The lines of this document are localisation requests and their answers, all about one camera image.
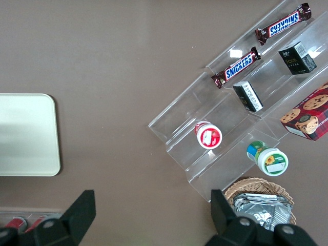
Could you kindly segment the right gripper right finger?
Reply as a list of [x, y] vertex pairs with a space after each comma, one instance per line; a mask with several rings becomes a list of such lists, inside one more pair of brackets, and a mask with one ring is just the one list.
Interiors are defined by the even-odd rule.
[[221, 190], [211, 191], [211, 217], [217, 234], [206, 245], [255, 245], [256, 223], [237, 216]]

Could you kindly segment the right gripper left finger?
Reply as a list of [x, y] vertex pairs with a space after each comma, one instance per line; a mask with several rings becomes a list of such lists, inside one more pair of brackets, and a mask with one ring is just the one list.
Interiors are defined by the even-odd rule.
[[34, 230], [36, 245], [79, 245], [96, 216], [94, 190], [85, 190], [60, 218], [41, 222]]

